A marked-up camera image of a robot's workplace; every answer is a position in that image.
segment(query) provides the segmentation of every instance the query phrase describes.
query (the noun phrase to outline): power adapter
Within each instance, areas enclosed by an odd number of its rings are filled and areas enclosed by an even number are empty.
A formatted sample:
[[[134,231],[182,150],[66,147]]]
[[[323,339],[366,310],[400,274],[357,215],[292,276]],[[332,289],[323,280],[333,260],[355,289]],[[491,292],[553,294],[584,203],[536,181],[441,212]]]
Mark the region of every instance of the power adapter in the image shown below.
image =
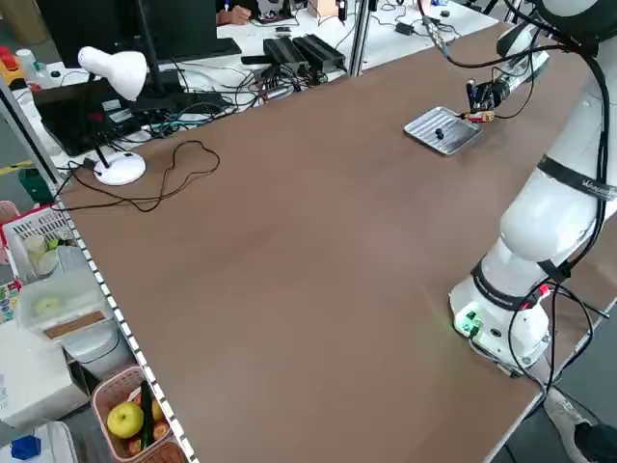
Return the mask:
[[[394,31],[402,34],[403,36],[410,36],[414,33],[414,26],[411,24],[404,24],[402,22],[397,22],[394,27]]]

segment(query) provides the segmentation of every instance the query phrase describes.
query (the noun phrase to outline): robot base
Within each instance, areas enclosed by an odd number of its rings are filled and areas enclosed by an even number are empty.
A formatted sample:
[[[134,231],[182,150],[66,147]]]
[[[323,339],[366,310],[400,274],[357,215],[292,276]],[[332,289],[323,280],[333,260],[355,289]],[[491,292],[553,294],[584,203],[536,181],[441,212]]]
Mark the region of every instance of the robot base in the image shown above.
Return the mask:
[[[502,367],[521,373],[508,343],[508,329],[514,313],[487,301],[476,289],[471,277],[458,284],[450,293],[454,312],[454,328],[465,338],[477,328],[473,343],[487,355],[495,357]],[[519,363],[531,367],[550,344],[549,318],[540,304],[519,312],[510,340]]]

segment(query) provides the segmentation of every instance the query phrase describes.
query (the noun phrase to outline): brown table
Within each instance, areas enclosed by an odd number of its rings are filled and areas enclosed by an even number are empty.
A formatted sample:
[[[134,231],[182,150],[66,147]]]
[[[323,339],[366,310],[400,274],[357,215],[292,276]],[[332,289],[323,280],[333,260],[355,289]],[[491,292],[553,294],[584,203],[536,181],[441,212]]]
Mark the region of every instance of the brown table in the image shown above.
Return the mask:
[[[459,40],[455,56],[494,56],[500,31]],[[154,212],[72,213],[201,462],[492,452],[537,388],[469,350],[447,294],[495,242],[585,76],[579,58],[555,54],[520,117],[442,158],[402,126],[436,105],[464,109],[471,74],[436,50],[417,53],[140,147],[147,175],[114,191],[154,196],[181,141],[222,158]],[[170,185],[213,162],[182,148]],[[64,199],[108,201],[84,188]],[[617,287],[610,236],[572,284],[601,306]],[[563,357],[585,325],[559,308]]]

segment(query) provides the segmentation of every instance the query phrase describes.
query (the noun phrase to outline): shoe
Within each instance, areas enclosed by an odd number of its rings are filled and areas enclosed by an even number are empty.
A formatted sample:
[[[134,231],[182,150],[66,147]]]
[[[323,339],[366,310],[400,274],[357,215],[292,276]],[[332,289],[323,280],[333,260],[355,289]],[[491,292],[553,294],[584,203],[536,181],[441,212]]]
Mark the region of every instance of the shoe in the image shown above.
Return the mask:
[[[577,424],[589,422],[577,411],[572,403],[555,388],[551,388],[544,402],[550,420],[561,435],[561,442],[574,463],[589,463],[575,443]]]

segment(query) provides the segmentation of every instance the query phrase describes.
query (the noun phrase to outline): plastic basket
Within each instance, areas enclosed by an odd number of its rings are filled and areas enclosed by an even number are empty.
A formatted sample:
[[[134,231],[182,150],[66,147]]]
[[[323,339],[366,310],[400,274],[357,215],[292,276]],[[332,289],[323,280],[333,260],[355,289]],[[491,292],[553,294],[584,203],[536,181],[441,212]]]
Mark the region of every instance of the plastic basket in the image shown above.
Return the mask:
[[[130,456],[126,451],[124,440],[120,439],[109,433],[107,430],[107,416],[109,412],[119,403],[126,400],[128,395],[137,389],[142,381],[146,379],[144,377],[144,371],[141,367],[135,366],[127,368],[125,371],[118,373],[116,376],[112,376],[108,380],[102,382],[94,390],[92,404],[94,414],[98,419],[100,429],[105,436],[105,440],[109,445],[109,449],[112,452],[114,461],[119,463],[136,463],[145,462],[159,447],[161,447],[166,441],[171,439],[171,429],[167,431],[167,434],[162,439],[156,441],[150,447],[142,451],[141,453]]]
[[[166,442],[153,453],[148,455],[144,463],[185,463],[182,450],[172,442]]]
[[[32,283],[39,278],[23,245],[24,239],[35,234],[44,236],[47,242],[58,238],[73,238],[62,213],[52,210],[49,206],[35,209],[2,225],[0,229],[2,247],[8,250],[13,274],[24,284]]]
[[[19,217],[19,211],[15,207],[15,204],[10,201],[0,201],[0,225],[11,222]],[[8,265],[9,255],[4,249],[4,245],[0,248],[0,265]]]

